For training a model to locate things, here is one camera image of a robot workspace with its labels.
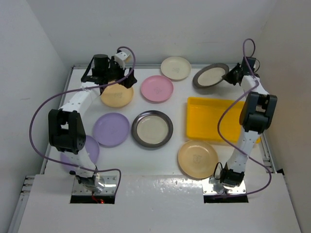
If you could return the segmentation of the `metal rimmed plate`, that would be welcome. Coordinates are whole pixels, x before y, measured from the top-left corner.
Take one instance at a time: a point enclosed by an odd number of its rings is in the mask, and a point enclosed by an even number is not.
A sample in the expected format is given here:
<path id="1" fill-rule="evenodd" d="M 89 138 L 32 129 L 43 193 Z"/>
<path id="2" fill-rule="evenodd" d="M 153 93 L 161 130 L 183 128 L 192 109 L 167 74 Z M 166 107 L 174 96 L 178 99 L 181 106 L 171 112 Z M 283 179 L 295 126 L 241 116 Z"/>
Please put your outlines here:
<path id="1" fill-rule="evenodd" d="M 171 139 L 173 122 L 161 111 L 145 111 L 134 119 L 131 134 L 134 140 L 143 147 L 160 148 Z"/>
<path id="2" fill-rule="evenodd" d="M 229 72 L 229 66 L 223 63 L 215 63 L 199 70 L 192 79 L 192 84 L 197 89 L 213 87 L 221 83 L 223 76 Z"/>

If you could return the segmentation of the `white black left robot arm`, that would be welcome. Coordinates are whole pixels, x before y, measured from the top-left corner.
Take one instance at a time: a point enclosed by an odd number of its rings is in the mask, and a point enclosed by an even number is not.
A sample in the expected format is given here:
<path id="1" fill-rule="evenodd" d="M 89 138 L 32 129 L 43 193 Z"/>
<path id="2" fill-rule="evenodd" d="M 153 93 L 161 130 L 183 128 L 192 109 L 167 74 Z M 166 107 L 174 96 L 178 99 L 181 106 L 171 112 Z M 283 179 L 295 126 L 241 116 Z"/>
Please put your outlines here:
<path id="1" fill-rule="evenodd" d="M 104 190 L 104 179 L 85 148 L 86 133 L 82 117 L 107 87 L 123 86 L 130 89 L 137 82 L 133 68 L 125 72 L 129 57 L 121 50 L 112 57 L 106 54 L 94 55 L 81 78 L 78 91 L 58 110 L 52 109 L 48 114 L 50 145 L 77 165 L 72 173 L 78 183 L 92 193 Z"/>

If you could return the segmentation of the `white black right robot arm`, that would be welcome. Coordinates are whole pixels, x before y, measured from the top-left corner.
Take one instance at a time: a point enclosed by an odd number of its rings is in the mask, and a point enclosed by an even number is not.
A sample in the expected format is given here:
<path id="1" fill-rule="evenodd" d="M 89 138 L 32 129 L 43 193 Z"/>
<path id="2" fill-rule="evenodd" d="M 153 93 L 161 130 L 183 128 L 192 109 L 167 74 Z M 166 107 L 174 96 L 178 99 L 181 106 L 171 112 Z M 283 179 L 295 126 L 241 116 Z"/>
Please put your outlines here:
<path id="1" fill-rule="evenodd" d="M 241 132 L 237 144 L 234 145 L 221 136 L 225 142 L 234 147 L 234 150 L 225 166 L 221 167 L 220 177 L 217 179 L 220 190 L 217 192 L 219 196 L 229 196 L 230 188 L 240 186 L 244 179 L 246 163 L 251 160 L 263 167 L 269 174 L 268 183 L 263 188 L 250 192 L 250 194 L 255 194 L 269 186 L 272 175 L 264 164 L 251 158 L 250 153 L 256 140 L 272 123 L 277 97 L 270 95 L 262 87 L 259 77 L 254 74 L 254 69 L 245 64 L 236 64 L 233 69 L 223 75 L 223 79 L 233 85 L 239 84 L 244 94 L 225 110 L 220 120 L 240 99 L 246 97 L 246 101 L 239 118 Z"/>

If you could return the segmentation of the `yellow plastic bin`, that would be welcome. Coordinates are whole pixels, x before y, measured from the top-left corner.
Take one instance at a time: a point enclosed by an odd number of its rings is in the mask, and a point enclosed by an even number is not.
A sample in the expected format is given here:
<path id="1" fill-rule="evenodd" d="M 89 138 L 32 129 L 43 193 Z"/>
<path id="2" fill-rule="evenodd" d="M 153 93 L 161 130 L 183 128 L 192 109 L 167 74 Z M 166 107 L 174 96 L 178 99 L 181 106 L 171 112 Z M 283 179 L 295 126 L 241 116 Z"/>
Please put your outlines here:
<path id="1" fill-rule="evenodd" d="M 186 121 L 187 138 L 224 144 L 225 141 L 219 136 L 217 126 L 220 117 L 233 102 L 233 100 L 189 97 Z M 244 101 L 235 104 L 224 116 L 220 125 L 222 135 L 232 144 L 236 144 L 240 136 L 239 118 L 243 105 Z"/>

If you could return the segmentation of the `orange plate near bin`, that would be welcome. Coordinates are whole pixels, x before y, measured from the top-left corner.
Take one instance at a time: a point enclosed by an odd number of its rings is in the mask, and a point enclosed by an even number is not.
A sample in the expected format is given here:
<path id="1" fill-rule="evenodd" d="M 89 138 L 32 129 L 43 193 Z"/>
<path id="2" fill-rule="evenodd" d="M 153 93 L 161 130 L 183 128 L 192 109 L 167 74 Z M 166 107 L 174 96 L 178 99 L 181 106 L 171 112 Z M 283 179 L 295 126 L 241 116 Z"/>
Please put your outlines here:
<path id="1" fill-rule="evenodd" d="M 179 149 L 178 165 L 191 178 L 202 180 L 213 175 L 219 161 L 216 150 L 204 141 L 187 141 Z"/>

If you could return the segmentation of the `orange plate far left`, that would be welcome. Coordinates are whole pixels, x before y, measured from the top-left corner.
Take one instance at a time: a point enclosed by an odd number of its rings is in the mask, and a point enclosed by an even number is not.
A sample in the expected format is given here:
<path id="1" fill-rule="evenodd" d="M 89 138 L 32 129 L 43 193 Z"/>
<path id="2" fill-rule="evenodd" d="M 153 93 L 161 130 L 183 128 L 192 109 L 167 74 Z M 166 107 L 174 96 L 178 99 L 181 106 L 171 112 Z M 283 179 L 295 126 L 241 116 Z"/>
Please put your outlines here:
<path id="1" fill-rule="evenodd" d="M 109 107 L 120 108 L 130 103 L 133 96 L 133 87 L 126 88 L 121 84 L 114 84 L 104 89 L 101 94 L 101 101 Z"/>

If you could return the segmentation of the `pink plate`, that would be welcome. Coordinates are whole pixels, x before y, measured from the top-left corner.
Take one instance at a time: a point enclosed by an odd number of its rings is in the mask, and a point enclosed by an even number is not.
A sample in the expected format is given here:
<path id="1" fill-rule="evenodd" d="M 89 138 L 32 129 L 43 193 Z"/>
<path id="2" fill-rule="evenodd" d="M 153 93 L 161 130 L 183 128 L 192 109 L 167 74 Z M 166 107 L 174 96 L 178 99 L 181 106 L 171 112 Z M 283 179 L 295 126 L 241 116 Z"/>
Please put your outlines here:
<path id="1" fill-rule="evenodd" d="M 164 102 L 173 94 L 174 86 L 171 80 L 162 75 L 146 78 L 141 86 L 141 94 L 151 102 Z"/>

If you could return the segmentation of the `purple plate centre left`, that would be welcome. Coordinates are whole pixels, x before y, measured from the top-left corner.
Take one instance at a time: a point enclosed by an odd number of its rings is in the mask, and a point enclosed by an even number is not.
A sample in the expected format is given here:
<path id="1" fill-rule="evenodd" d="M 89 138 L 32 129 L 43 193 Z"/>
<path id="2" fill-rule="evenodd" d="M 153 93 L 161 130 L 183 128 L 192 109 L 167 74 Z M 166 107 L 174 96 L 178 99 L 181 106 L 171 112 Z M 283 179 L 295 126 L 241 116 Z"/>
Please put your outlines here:
<path id="1" fill-rule="evenodd" d="M 93 138 L 102 146 L 115 147 L 123 143 L 130 131 L 130 123 L 120 113 L 107 113 L 97 119 L 93 126 Z"/>

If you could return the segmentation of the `purple plate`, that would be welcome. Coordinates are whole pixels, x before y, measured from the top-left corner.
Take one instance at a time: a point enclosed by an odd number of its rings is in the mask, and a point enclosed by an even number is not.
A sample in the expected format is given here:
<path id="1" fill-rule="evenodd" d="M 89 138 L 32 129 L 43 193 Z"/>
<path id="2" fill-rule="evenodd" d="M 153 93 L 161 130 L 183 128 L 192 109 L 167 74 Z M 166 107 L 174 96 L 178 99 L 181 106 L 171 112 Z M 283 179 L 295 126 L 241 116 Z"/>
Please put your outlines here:
<path id="1" fill-rule="evenodd" d="M 99 152 L 100 152 L 100 147 L 99 147 L 98 142 L 92 136 L 86 135 L 86 142 L 85 142 L 84 149 L 88 153 L 89 160 L 93 164 L 96 164 L 98 161 Z M 77 170 L 77 167 L 69 166 L 67 164 L 75 164 L 75 165 L 79 164 L 79 166 L 94 169 L 86 164 L 77 163 L 78 161 L 74 159 L 75 156 L 76 156 L 75 154 L 71 152 L 67 152 L 67 151 L 60 153 L 60 161 L 63 163 L 66 163 L 66 165 L 64 164 L 61 165 L 64 171 L 70 172 L 70 171 Z"/>
<path id="2" fill-rule="evenodd" d="M 130 131 L 130 123 L 120 113 L 107 113 L 97 119 L 93 126 L 93 138 L 102 146 L 115 147 L 123 143 Z"/>

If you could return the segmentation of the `cream white plate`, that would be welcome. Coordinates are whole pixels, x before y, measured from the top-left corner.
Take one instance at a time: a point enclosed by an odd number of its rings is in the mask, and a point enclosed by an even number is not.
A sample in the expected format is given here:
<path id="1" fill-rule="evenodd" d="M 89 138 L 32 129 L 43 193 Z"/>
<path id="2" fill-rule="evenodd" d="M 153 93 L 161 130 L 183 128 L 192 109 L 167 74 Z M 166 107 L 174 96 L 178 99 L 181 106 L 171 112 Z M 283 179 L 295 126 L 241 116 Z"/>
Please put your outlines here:
<path id="1" fill-rule="evenodd" d="M 191 72 L 191 64 L 183 57 L 168 57 L 160 66 L 161 73 L 173 81 L 187 78 Z"/>

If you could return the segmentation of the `purple plate near left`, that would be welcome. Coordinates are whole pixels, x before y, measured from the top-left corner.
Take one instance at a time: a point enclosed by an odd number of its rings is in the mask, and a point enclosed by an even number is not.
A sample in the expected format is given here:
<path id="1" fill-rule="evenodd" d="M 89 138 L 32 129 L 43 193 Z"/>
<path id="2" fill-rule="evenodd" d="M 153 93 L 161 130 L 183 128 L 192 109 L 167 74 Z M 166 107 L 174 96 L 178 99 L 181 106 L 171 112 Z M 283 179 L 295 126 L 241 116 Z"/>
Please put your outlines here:
<path id="1" fill-rule="evenodd" d="M 98 142 L 92 136 L 86 135 L 86 142 L 85 142 L 84 149 L 88 153 L 89 160 L 93 164 L 96 164 L 98 161 L 99 152 L 100 152 L 100 147 L 99 147 Z M 64 164 L 61 165 L 64 171 L 70 172 L 70 171 L 77 170 L 77 167 L 69 166 L 67 164 L 75 164 L 75 165 L 79 164 L 79 166 L 94 169 L 86 164 L 77 163 L 78 161 L 74 159 L 75 156 L 76 156 L 75 154 L 71 152 L 67 152 L 67 151 L 60 153 L 60 161 L 63 163 L 66 163 L 66 165 Z"/>

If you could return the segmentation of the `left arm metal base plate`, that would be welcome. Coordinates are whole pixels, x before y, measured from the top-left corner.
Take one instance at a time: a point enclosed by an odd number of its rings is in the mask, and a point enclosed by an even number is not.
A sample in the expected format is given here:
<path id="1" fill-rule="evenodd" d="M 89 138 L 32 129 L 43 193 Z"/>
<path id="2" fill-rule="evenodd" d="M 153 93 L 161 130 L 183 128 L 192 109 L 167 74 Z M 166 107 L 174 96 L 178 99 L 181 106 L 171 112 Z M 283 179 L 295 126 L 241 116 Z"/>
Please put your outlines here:
<path id="1" fill-rule="evenodd" d="M 112 196 L 116 193 L 117 176 L 99 175 L 93 178 L 75 177 L 72 194 L 76 196 Z"/>

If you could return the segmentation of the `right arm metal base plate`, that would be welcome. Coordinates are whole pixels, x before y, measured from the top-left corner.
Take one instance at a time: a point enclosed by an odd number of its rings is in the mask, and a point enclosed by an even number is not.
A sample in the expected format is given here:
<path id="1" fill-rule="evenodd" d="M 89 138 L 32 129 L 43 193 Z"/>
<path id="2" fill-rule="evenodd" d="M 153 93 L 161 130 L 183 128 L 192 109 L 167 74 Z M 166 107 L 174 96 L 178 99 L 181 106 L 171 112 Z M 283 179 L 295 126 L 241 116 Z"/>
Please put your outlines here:
<path id="1" fill-rule="evenodd" d="M 239 186 L 231 187 L 220 183 L 219 180 L 213 177 L 202 180 L 202 190 L 205 196 L 246 194 L 244 181 Z"/>

